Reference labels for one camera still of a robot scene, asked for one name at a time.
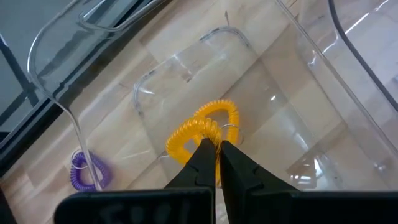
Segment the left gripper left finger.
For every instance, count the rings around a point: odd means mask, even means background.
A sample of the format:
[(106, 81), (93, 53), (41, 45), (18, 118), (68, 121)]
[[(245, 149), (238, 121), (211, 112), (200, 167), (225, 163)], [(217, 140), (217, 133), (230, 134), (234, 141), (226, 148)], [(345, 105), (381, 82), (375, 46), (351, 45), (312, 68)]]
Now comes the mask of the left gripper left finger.
[(165, 188), (209, 187), (215, 189), (215, 149), (210, 139), (203, 139), (183, 169)]

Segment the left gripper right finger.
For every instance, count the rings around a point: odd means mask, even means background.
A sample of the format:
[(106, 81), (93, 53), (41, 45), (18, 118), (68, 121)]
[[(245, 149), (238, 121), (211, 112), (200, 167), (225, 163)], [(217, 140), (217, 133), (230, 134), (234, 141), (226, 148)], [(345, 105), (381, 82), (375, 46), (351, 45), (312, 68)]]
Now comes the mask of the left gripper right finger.
[(291, 193), (298, 190), (228, 141), (221, 144), (220, 172), (230, 223), (290, 222)]

